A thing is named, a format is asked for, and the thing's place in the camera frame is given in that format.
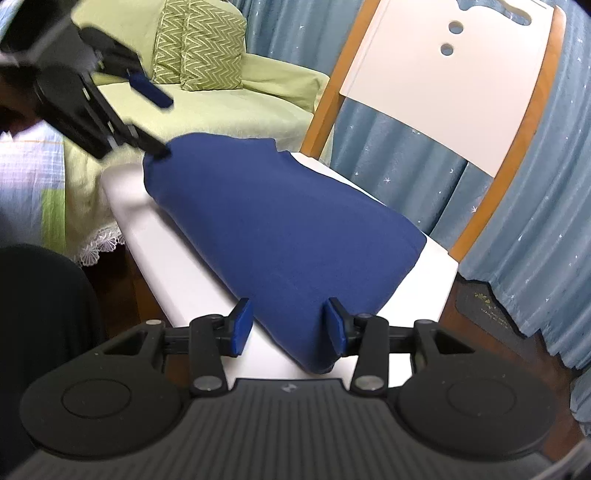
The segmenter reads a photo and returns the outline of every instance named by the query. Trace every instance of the ribbed black surface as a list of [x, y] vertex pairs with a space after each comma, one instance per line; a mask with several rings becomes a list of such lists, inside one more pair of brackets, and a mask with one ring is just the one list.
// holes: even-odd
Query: ribbed black surface
[[240, 380], [226, 397], [194, 401], [142, 452], [84, 463], [38, 452], [10, 480], [521, 480], [548, 465], [540, 455], [446, 457], [410, 437], [384, 402], [353, 397], [338, 380]]

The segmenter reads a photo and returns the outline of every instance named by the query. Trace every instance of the sofa backrest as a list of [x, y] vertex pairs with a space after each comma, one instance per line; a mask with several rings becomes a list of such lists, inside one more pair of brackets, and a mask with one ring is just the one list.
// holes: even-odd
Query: sofa backrest
[[92, 25], [133, 48], [152, 76], [154, 40], [165, 0], [82, 0], [72, 11], [79, 26]]

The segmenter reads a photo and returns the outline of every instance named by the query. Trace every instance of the green sofa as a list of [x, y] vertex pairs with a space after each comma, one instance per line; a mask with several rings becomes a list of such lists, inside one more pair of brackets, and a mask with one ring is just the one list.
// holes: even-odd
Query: green sofa
[[[151, 60], [164, 0], [83, 0], [73, 11], [79, 25], [94, 25], [135, 49], [151, 76]], [[328, 77], [323, 73], [251, 54], [242, 59], [243, 89], [186, 92], [180, 85], [163, 89], [174, 98], [161, 111], [115, 77], [95, 81], [121, 118], [168, 141], [189, 132], [211, 132], [242, 138], [274, 138], [279, 150], [298, 151]], [[329, 144], [323, 154], [330, 162]], [[66, 140], [67, 252], [93, 264], [100, 251], [121, 241], [121, 233], [100, 189], [108, 166], [138, 163], [143, 153], [123, 147], [101, 162]]]

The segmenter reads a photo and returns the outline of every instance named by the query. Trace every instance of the folded blue fabric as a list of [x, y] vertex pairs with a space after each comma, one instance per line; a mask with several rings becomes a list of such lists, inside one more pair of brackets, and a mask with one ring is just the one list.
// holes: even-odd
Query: folded blue fabric
[[425, 236], [405, 217], [277, 152], [272, 139], [188, 134], [144, 158], [146, 190], [236, 297], [304, 369], [337, 360], [323, 304], [377, 313]]

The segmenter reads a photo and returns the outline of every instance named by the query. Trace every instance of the person's leg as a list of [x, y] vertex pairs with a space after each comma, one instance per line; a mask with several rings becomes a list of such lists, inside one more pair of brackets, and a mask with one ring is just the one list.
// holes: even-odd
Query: person's leg
[[39, 247], [0, 249], [0, 478], [35, 450], [18, 414], [27, 386], [105, 339], [82, 270]]

